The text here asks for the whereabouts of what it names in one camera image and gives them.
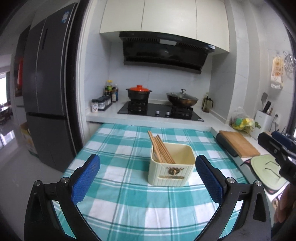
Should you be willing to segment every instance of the wooden cutting board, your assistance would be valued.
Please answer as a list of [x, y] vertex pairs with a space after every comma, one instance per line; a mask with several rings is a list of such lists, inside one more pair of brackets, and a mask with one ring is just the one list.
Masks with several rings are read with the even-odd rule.
[[239, 157], [244, 158], [260, 155], [260, 152], [242, 134], [234, 131], [219, 131], [219, 133], [227, 140]]

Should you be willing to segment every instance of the wooden chopstick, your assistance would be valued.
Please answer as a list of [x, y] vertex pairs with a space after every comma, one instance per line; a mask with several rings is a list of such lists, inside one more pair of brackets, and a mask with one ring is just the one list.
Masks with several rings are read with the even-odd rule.
[[161, 151], [162, 156], [165, 158], [166, 163], [171, 163], [172, 164], [172, 162], [170, 160], [170, 157], [166, 153], [164, 147], [161, 145], [160, 140], [158, 138], [156, 138], [156, 137], [154, 137], [154, 138], [155, 138], [156, 144], [158, 145], [158, 149]]
[[174, 159], [172, 158], [172, 156], [170, 155], [170, 153], [168, 152], [167, 148], [165, 147], [163, 141], [161, 140], [160, 136], [157, 135], [156, 136], [156, 139], [158, 139], [158, 142], [160, 144], [160, 146], [162, 147], [162, 149], [164, 150], [164, 152], [166, 153], [166, 155], [168, 156], [169, 160], [170, 160], [170, 163], [171, 164], [176, 164]]
[[150, 137], [150, 140], [151, 140], [152, 145], [153, 145], [153, 149], [154, 149], [155, 152], [156, 152], [156, 155], [157, 155], [158, 160], [159, 160], [161, 163], [163, 163], [163, 159], [162, 159], [162, 157], [161, 157], [161, 155], [160, 155], [160, 151], [159, 151], [159, 149], [158, 149], [158, 146], [157, 146], [157, 144], [156, 144], [156, 142], [155, 142], [155, 139], [154, 139], [154, 137], [153, 137], [151, 131], [148, 131], [148, 135], [149, 135], [149, 137]]

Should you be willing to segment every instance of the range hood vent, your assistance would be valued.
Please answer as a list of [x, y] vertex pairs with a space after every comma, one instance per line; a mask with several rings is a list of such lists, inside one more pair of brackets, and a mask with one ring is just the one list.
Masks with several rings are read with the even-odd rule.
[[146, 31], [119, 33], [125, 65], [158, 66], [200, 74], [210, 44], [173, 34]]

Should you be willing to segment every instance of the metal bolt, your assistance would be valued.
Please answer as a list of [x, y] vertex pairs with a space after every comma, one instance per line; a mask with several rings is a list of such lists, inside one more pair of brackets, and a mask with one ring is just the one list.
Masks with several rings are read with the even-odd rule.
[[36, 187], [39, 186], [40, 184], [41, 184], [40, 180], [34, 182], [34, 186], [36, 186]]
[[261, 186], [261, 185], [262, 185], [262, 182], [260, 182], [259, 180], [256, 180], [256, 181], [255, 181], [255, 184], [256, 184], [257, 186]]
[[229, 177], [229, 178], [227, 178], [227, 181], [229, 183], [234, 183], [235, 182], [235, 179], [233, 177]]
[[62, 177], [61, 178], [61, 182], [62, 183], [67, 183], [69, 181], [69, 178], [68, 177]]

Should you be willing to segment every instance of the green and white tablecloth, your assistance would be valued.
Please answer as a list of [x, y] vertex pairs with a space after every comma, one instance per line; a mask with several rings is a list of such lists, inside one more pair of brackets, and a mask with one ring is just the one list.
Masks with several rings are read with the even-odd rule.
[[[247, 183], [210, 132], [103, 124], [65, 172], [70, 176], [91, 154], [100, 156], [101, 168], [77, 206], [103, 241], [191, 241], [218, 208], [196, 170], [184, 187], [148, 184], [148, 130], [165, 142], [190, 145], [196, 156], [205, 155], [226, 177]], [[236, 205], [222, 236], [231, 231], [241, 204]], [[59, 205], [55, 202], [54, 206], [65, 233], [74, 237]]]

